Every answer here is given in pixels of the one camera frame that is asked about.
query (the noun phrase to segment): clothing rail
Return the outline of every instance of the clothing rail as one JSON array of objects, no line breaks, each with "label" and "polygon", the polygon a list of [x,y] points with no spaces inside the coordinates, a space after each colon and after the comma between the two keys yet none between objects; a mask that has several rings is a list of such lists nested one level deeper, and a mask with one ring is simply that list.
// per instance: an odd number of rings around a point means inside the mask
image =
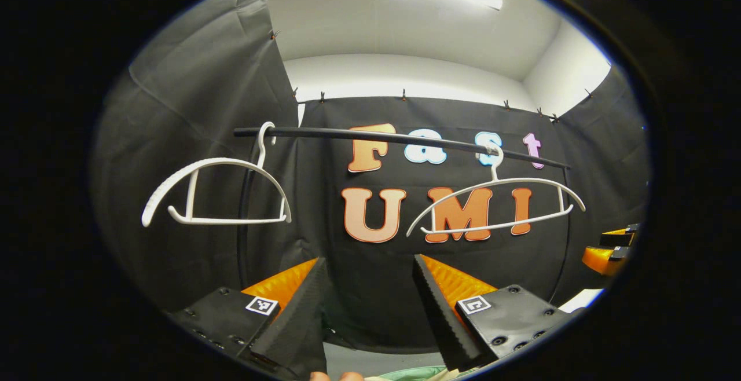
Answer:
[{"label": "clothing rail", "polygon": [[[234,136],[247,137],[257,136],[260,128],[235,128]],[[271,127],[265,131],[265,136],[283,136],[288,138],[335,138],[335,139],[359,139],[363,141],[392,142],[395,144],[413,144],[425,146],[437,146],[439,148],[460,149],[461,151],[476,152],[478,154],[489,154],[486,146],[467,144],[465,142],[448,141],[447,139],[424,138],[421,136],[409,136],[400,133],[369,132],[365,130],[345,130],[331,128],[305,128],[305,127]],[[528,162],[550,165],[551,167],[571,169],[569,165],[561,162],[542,159],[519,152],[502,149],[505,157],[519,159]]]}]

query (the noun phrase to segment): white ceiling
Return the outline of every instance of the white ceiling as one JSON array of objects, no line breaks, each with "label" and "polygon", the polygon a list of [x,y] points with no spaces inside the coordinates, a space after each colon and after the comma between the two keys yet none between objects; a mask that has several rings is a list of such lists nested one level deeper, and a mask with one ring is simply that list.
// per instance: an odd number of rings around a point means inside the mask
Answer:
[{"label": "white ceiling", "polygon": [[435,58],[522,81],[561,17],[538,0],[268,0],[284,61],[327,54]]}]

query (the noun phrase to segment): orange letter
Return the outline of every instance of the orange letter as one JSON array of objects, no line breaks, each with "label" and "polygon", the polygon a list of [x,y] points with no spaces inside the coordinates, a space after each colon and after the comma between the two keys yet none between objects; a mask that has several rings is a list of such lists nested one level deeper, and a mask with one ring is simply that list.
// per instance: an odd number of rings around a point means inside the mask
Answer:
[{"label": "orange letter", "polygon": [[[367,130],[370,132],[397,133],[397,130],[391,123],[381,125],[371,125],[370,127],[355,127],[350,130]],[[362,173],[364,171],[373,171],[381,168],[381,161],[373,156],[373,150],[378,151],[379,156],[385,156],[388,151],[388,142],[360,141],[353,140],[353,161],[347,165],[351,173]]]},{"label": "orange letter", "polygon": [[[432,188],[427,195],[436,202],[439,199],[453,193],[452,188]],[[435,229],[444,230],[447,224],[448,229],[463,229],[471,223],[472,228],[486,226],[489,224],[489,199],[491,199],[491,189],[477,188],[471,192],[465,207],[461,208],[460,202],[455,197],[449,198],[444,202],[436,205],[432,210],[432,220]],[[453,239],[461,239],[463,232],[453,233]],[[430,243],[441,243],[447,241],[448,233],[438,233],[436,235],[426,235],[424,240]],[[484,241],[489,239],[491,233],[488,230],[475,230],[466,232],[465,238],[468,241]]]},{"label": "orange letter", "polygon": [[373,196],[370,189],[346,188],[342,191],[344,198],[344,229],[350,236],[363,242],[380,243],[386,242],[397,235],[399,231],[399,212],[402,208],[402,200],[406,198],[407,192],[403,189],[382,189],[379,196],[386,200],[386,217],[384,217],[383,228],[370,229],[365,225],[365,205]]},{"label": "orange letter", "polygon": [[[512,197],[514,198],[514,220],[520,221],[529,217],[530,196],[532,194],[533,192],[529,188],[516,188],[512,190]],[[512,234],[514,236],[524,235],[529,231],[529,223],[521,223],[512,227]]]}]

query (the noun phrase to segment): finger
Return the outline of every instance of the finger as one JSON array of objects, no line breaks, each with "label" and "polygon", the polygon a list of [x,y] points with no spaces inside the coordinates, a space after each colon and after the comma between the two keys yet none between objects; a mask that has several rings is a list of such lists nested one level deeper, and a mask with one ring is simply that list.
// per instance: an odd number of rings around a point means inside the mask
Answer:
[{"label": "finger", "polygon": [[310,381],[330,381],[329,376],[323,372],[312,372]]},{"label": "finger", "polygon": [[339,381],[365,381],[365,379],[357,372],[344,372]]}]

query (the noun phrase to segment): black rod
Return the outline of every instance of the black rod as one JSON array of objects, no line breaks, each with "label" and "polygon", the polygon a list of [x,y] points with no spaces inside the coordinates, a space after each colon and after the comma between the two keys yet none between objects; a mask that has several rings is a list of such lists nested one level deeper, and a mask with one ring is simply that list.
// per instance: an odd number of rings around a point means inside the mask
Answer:
[{"label": "black rod", "polygon": [[[257,136],[260,128],[235,128],[234,136]],[[330,128],[294,128],[294,127],[271,127],[265,131],[265,136],[284,136],[289,138],[335,138],[335,139],[360,139],[363,141],[381,141],[392,142],[395,144],[413,144],[437,146],[440,148],[460,149],[461,151],[476,152],[478,154],[489,154],[486,146],[467,144],[465,142],[448,141],[447,139],[424,138],[421,136],[402,135],[400,133],[369,132],[365,130],[345,130]],[[550,165],[551,167],[564,168],[570,167],[561,162],[542,159],[541,157],[529,156],[519,152],[502,149],[505,157],[519,159],[522,161],[537,162],[539,164]]]},{"label": "black rod", "polygon": [[[568,186],[568,173],[563,170],[563,185]],[[568,193],[563,195],[563,203],[568,204]],[[563,276],[563,270],[566,268],[566,259],[568,258],[568,243],[571,241],[571,215],[566,215],[566,246],[563,247],[563,259],[561,260],[561,268],[558,270],[558,276],[556,276],[556,284],[553,285],[553,291],[551,291],[551,297],[548,302],[553,304],[553,297],[558,292],[559,283],[561,283],[561,277]]]},{"label": "black rod", "polygon": [[[257,140],[252,142],[252,152],[250,156],[251,162],[257,162],[257,158],[260,154],[260,148],[257,144]],[[252,188],[252,181],[255,178],[255,170],[246,168],[244,170],[244,178],[241,182],[241,196],[239,197],[239,211],[238,218],[247,218],[247,214],[250,210],[250,190]],[[248,259],[248,225],[238,225],[236,227],[236,266],[239,273],[239,284],[240,288],[249,286],[249,269],[250,265]]]}]

